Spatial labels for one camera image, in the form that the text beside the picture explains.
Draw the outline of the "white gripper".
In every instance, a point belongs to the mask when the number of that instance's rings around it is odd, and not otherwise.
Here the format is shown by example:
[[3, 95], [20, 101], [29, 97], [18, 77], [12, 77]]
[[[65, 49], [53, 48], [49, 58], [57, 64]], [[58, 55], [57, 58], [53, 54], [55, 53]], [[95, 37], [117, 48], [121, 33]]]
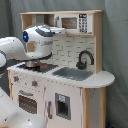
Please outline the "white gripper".
[[50, 27], [50, 35], [63, 35], [65, 34], [65, 28]]

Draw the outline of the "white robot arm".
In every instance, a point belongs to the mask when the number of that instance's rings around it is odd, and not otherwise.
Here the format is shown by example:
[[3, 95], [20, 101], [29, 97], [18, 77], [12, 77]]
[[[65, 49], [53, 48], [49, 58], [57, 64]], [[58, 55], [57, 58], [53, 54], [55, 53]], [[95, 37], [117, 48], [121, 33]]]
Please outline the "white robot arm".
[[[54, 34], [64, 34], [65, 29], [48, 25], [35, 25], [23, 31], [26, 43], [36, 43], [33, 52], [26, 52], [23, 43], [16, 37], [0, 39], [0, 77], [7, 68], [7, 61], [34, 61], [52, 56]], [[46, 128], [44, 118], [18, 107], [0, 87], [0, 128]]]

